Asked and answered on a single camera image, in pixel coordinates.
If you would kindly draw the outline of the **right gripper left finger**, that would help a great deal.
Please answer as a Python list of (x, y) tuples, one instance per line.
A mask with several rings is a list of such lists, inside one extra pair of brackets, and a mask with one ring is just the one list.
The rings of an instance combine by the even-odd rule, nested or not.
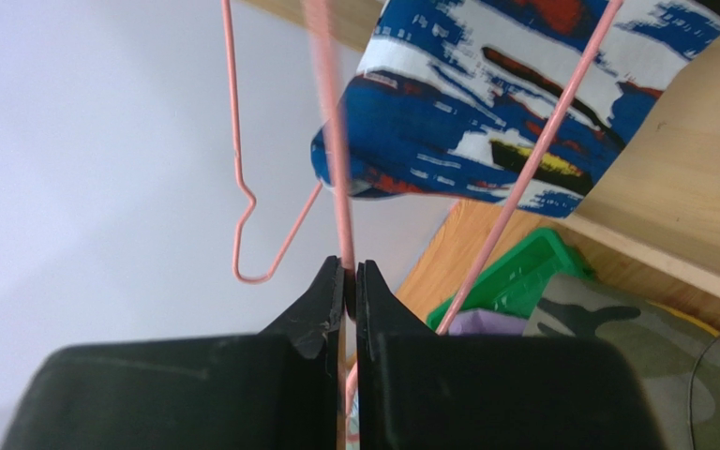
[(66, 347), (5, 449), (334, 449), (344, 272), (328, 257), (261, 332)]

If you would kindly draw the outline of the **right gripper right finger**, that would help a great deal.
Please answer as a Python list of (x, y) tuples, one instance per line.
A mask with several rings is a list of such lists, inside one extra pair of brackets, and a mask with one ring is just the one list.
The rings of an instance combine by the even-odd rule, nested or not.
[(364, 449), (661, 449), (622, 354), (600, 339), (440, 336), (357, 270)]

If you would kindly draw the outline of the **thin pink wire hanger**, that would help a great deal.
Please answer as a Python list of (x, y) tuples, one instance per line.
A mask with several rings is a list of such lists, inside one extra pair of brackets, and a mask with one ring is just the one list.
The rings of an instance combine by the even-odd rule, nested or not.
[[(569, 80), (565, 89), (562, 91), (559, 100), (547, 120), (543, 131), (541, 132), (537, 143), (535, 144), (530, 156), (525, 162), (523, 169), (518, 175), (517, 181), (511, 189), (510, 195), (506, 200), (502, 211), (494, 223), (487, 240), (485, 241), (482, 249), (476, 257), (468, 275), (461, 284), (457, 293), (455, 294), (454, 300), (451, 303), (449, 309), (444, 314), (442, 321), (437, 328), (437, 333), (445, 335), (448, 333), (450, 323), (457, 316), (460, 308), (462, 307), (465, 299), (469, 295), (474, 282), (481, 274), (482, 269), (488, 260), (489, 255), (497, 246), (506, 226), (508, 225), (511, 217), (514, 215), (518, 203), (520, 202), (526, 188), (531, 183), (533, 176), (535, 175), (543, 155), (549, 149), (552, 140), (555, 138), (557, 131), (559, 130), (561, 123), (566, 116), (567, 110), (570, 108), (572, 101), (575, 99), (576, 93), (582, 84), (583, 78), (585, 77), (590, 65), (593, 62), (594, 57), (597, 55), (600, 45), (603, 42), (608, 30), (611, 28), (614, 19), (623, 6), (621, 1), (610, 1), (607, 3), (607, 7), (603, 12), (603, 15), (599, 23), (594, 28), (591, 38), (581, 54), (579, 62)], [(261, 284), (267, 282), (276, 273), (279, 264), (281, 263), (288, 247), (292, 243), (296, 236), (299, 228), (301, 227), (304, 219), (306, 218), (312, 204), (318, 198), (322, 186), (316, 185), (312, 190), (310, 197), (305, 203), (299, 217), (294, 222), (288, 236), (283, 241), (283, 244), (272, 261), (269, 269), (262, 275), (256, 277), (245, 276), (240, 270), (240, 257), (241, 257), (241, 243), (242, 233), (246, 225), (246, 222), (250, 218), (251, 214), (255, 210), (257, 205), (257, 198), (249, 186), (245, 182), (243, 173), (243, 148), (241, 140), (241, 123), (240, 123), (240, 107), (238, 97), (238, 81), (237, 81), (237, 65), (235, 60), (235, 44), (234, 44), (234, 33), (233, 33), (233, 17), (232, 7), (229, 1), (223, 1), (221, 3), (222, 11), (222, 22), (225, 37), (225, 48), (227, 55), (227, 67), (229, 75), (229, 90), (230, 90), (230, 106), (231, 106), (231, 118), (232, 118), (232, 145), (234, 150), (234, 172), (237, 186), (247, 197), (248, 205), (243, 215), (239, 218), (234, 232), (233, 239), (233, 254), (232, 254), (232, 272), (236, 279), (246, 284)]]
[(321, 103), (322, 139), (327, 155), (329, 180), (333, 188), (333, 203), (337, 222), (340, 264), (343, 270), (342, 302), (340, 318), (337, 369), (340, 389), (337, 447), (343, 449), (349, 441), (357, 438), (351, 432), (353, 393), (356, 391), (357, 370), (348, 367), (347, 349), (350, 333), (348, 305), (354, 300), (356, 263), (354, 255), (353, 217), (349, 197), (350, 158), (346, 141), (344, 110), (340, 97), (339, 55), (333, 40), (331, 8), (328, 1), (304, 1), (302, 3), (307, 28), (312, 39), (312, 55)]

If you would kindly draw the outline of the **yellow camouflage garment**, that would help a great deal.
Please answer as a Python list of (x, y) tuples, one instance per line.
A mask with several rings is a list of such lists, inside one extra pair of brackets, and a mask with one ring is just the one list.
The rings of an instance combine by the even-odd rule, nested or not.
[(639, 376), (669, 449), (720, 449), (720, 332), (594, 281), (550, 279), (527, 337), (599, 338)]

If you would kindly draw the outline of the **blue white patterned garment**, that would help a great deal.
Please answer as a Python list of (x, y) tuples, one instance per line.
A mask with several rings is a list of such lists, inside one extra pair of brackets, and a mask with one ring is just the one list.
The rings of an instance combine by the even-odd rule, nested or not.
[[(350, 195), (504, 203), (606, 6), (387, 2), (343, 94)], [(624, 2), (519, 208), (569, 216), (719, 37), (720, 1)]]

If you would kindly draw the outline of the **purple trousers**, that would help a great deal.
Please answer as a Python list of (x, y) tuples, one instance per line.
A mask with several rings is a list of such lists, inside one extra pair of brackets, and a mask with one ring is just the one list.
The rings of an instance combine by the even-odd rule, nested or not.
[(528, 321), (485, 309), (461, 311), (451, 322), (449, 336), (521, 336)]

